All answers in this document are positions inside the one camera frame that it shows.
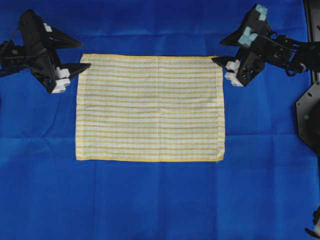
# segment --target blue cloth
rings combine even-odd
[[[59,50],[159,56],[234,55],[219,41],[253,0],[2,1],[0,36],[32,8],[84,43]],[[261,0],[280,34],[307,40],[301,0]],[[21,37],[15,38],[21,44]],[[29,70],[0,80],[1,240],[310,239],[317,157],[296,136],[295,101],[310,74],[271,65],[248,87],[225,80],[226,154],[219,163],[76,161],[77,79],[49,95]]]

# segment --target blue fabric background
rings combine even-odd
[[[159,56],[234,55],[219,41],[253,0],[2,1],[0,37],[32,8],[84,43],[60,50]],[[301,0],[261,0],[280,34],[306,41]],[[20,34],[15,38],[21,44]],[[224,80],[226,153],[219,163],[76,161],[77,79],[49,95],[29,70],[0,80],[1,240],[310,239],[317,157],[296,136],[295,101],[310,74],[271,65],[248,87]]]

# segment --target yellow and white striped towel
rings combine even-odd
[[[211,57],[84,54],[76,159],[215,162],[225,153],[223,72]]]

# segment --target white connector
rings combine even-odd
[[[46,23],[43,23],[43,25],[47,32],[52,32],[52,28],[49,25],[47,25]]]
[[[232,70],[233,72],[227,72],[224,77],[231,81],[231,84],[235,87],[243,87],[243,84],[237,79],[238,69],[240,66],[240,61],[236,59],[235,61],[228,61],[226,64],[226,69]]]
[[[66,90],[66,87],[70,85],[70,72],[69,69],[64,68],[60,69],[60,67],[57,67],[55,69],[55,76],[59,79],[56,80],[56,86],[53,89],[53,94],[63,93]]]

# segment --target cable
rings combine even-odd
[[[13,34],[12,34],[11,37],[10,37],[10,40],[7,41],[7,42],[5,43],[5,45],[2,47],[2,49],[0,50],[0,56],[4,53],[4,51],[6,50],[6,48],[8,47],[8,44],[12,41],[12,39],[14,39],[14,37],[15,37],[15,35],[16,35],[16,33],[17,33],[18,30],[19,30],[19,27],[17,27],[17,28],[14,30]]]
[[[276,42],[276,41],[273,41],[272,39],[270,39],[270,38],[268,38],[267,36],[264,36],[264,35],[261,35],[261,34],[258,34],[260,37],[262,37],[262,38],[264,38],[264,39],[267,39],[268,41],[270,41],[271,43],[273,43],[273,44],[275,44],[275,45],[278,45],[279,47],[282,47],[282,48],[284,48],[284,49],[287,49],[287,50],[289,50],[289,51],[293,51],[293,52],[297,52],[297,50],[295,50],[295,49],[291,49],[291,48],[289,48],[289,47],[287,47],[287,46],[285,46],[285,45],[282,45],[281,43],[278,43],[278,42]]]
[[[7,56],[5,59],[33,59],[36,56]]]

